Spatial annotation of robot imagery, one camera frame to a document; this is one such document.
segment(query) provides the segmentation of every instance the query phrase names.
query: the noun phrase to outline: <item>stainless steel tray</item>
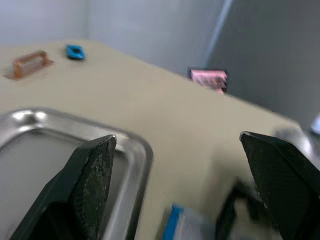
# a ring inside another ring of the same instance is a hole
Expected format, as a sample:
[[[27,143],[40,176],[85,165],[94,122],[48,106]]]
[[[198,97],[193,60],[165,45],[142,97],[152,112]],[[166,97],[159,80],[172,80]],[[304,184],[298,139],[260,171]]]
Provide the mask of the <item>stainless steel tray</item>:
[[[117,138],[103,240],[134,237],[153,152],[140,137],[46,108],[0,116],[0,239],[9,239],[46,185],[84,141]]]

